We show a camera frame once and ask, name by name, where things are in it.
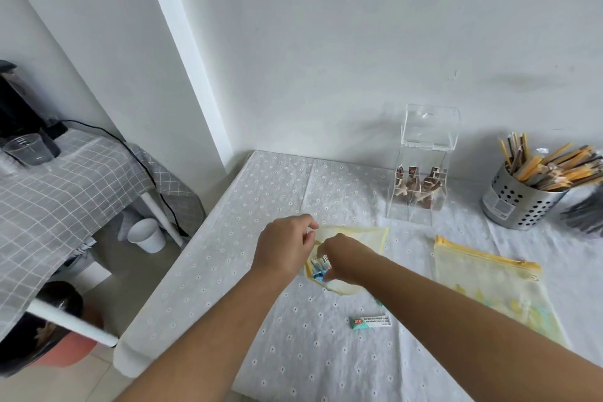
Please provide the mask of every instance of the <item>gray checkered cloth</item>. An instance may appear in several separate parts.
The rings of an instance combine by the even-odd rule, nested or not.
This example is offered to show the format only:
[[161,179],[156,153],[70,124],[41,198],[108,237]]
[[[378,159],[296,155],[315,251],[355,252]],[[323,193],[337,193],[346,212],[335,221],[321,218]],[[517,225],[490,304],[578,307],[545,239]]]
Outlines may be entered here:
[[[62,153],[54,161],[0,179],[0,340],[85,238],[153,189],[115,140],[70,129],[56,143]],[[198,197],[140,147],[128,146],[193,235],[204,219]]]

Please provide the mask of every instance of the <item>table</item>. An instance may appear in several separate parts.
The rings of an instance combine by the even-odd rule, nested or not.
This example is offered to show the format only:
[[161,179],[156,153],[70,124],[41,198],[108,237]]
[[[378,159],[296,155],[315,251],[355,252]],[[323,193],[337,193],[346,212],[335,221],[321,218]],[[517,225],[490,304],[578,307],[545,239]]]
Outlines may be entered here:
[[[51,312],[42,302],[32,305],[39,289],[85,238],[139,196],[175,241],[183,243],[149,195],[154,189],[150,178],[117,141],[70,129],[56,143],[62,153],[53,162],[0,179],[0,340],[26,310],[38,316]],[[160,192],[177,196],[167,200],[181,226],[196,231],[203,219],[196,195],[140,147],[130,148],[153,172]],[[71,323],[71,330],[107,345],[117,342],[54,313],[61,325]]]
[[[390,227],[384,254],[424,276],[431,276],[435,234],[538,261],[574,350],[603,365],[600,239],[565,228],[554,212],[526,232],[497,226],[478,206],[485,184],[467,181],[449,181],[448,201],[432,227],[389,220],[392,176],[386,169],[253,153],[121,337],[113,364],[139,374],[249,269],[268,222],[308,212],[319,224]],[[350,329],[349,316],[380,311],[366,292],[338,296],[298,276],[263,322],[233,390],[260,400],[470,400],[397,321],[389,329]]]

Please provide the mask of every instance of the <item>zipper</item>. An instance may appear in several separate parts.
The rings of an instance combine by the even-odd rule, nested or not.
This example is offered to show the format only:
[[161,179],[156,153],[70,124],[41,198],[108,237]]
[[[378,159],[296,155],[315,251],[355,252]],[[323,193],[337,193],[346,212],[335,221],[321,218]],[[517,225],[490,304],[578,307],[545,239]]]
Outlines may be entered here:
[[531,261],[516,261],[515,259],[509,259],[502,256],[496,256],[494,254],[484,253],[483,251],[479,251],[477,249],[469,248],[467,246],[457,245],[456,243],[452,243],[450,240],[443,238],[442,236],[435,236],[435,244],[446,247],[448,249],[452,249],[454,251],[459,251],[461,253],[471,254],[472,256],[476,256],[482,259],[487,259],[491,261],[495,261],[501,264],[507,264],[514,267],[520,267],[522,269],[531,269],[531,270],[542,270],[539,263],[531,262]]

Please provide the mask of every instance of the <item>black cable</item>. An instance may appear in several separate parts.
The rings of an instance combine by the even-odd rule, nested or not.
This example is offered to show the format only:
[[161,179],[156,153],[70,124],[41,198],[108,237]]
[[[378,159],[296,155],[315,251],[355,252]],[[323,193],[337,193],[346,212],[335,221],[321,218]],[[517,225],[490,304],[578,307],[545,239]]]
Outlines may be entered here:
[[147,175],[151,179],[151,181],[153,182],[153,185],[155,186],[155,189],[157,190],[157,193],[159,194],[159,197],[161,197],[161,200],[163,201],[163,203],[165,204],[165,206],[168,207],[170,209],[170,211],[172,212],[172,215],[174,216],[174,221],[176,221],[176,227],[178,228],[178,233],[182,237],[189,237],[189,234],[187,234],[186,231],[183,228],[180,227],[180,224],[178,224],[178,218],[176,217],[176,214],[174,213],[174,210],[172,209],[172,207],[170,207],[170,204],[168,204],[168,202],[165,200],[165,198],[163,197],[162,193],[159,192],[159,189],[157,188],[157,183],[155,182],[155,178],[152,176],[152,174],[149,171],[149,169],[147,169],[147,166],[142,163],[142,161],[132,152],[132,150],[124,143],[124,141],[122,139],[120,139],[119,137],[116,137],[111,132],[107,131],[106,129],[100,128],[98,126],[93,126],[91,124],[82,123],[81,121],[76,121],[76,120],[61,120],[61,122],[62,123],[78,123],[78,124],[81,124],[82,126],[86,126],[87,128],[100,129],[101,131],[105,132],[106,134],[108,134],[109,136],[113,137],[118,142],[120,142],[124,146],[124,148],[126,148],[128,150],[128,153],[130,153],[132,155],[132,157],[136,161],[138,161],[138,163],[140,164],[140,166],[143,169],[145,169],[145,171],[147,172]]

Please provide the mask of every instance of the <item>tiled floor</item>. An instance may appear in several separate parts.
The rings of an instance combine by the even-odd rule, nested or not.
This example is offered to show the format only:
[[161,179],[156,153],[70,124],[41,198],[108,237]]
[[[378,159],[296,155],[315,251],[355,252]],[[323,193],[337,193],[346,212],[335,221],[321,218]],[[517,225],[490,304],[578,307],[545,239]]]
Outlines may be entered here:
[[[120,335],[155,290],[178,255],[174,242],[159,253],[148,254],[129,242],[117,241],[118,220],[95,234],[95,256],[113,274],[88,292],[84,299],[95,306],[105,329]],[[77,364],[64,369],[28,367],[0,379],[2,402],[110,402],[132,381],[112,365],[113,350],[97,345]],[[251,400],[231,392],[227,402]]]

